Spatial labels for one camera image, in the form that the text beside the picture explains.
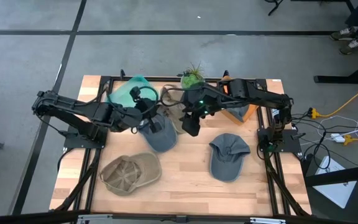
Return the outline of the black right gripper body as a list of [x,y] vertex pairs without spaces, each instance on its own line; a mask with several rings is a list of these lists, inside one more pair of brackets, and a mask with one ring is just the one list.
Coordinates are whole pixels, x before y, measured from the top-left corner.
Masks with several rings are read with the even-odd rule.
[[181,119],[182,129],[186,131],[190,136],[197,136],[200,131],[200,114],[192,113],[188,114],[185,113],[184,117]]

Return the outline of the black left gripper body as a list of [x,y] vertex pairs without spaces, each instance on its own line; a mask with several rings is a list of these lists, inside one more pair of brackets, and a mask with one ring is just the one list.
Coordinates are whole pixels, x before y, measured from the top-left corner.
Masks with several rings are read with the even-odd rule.
[[135,100],[135,119],[141,124],[142,122],[153,123],[152,118],[157,115],[157,104],[155,100],[149,98],[138,98]]

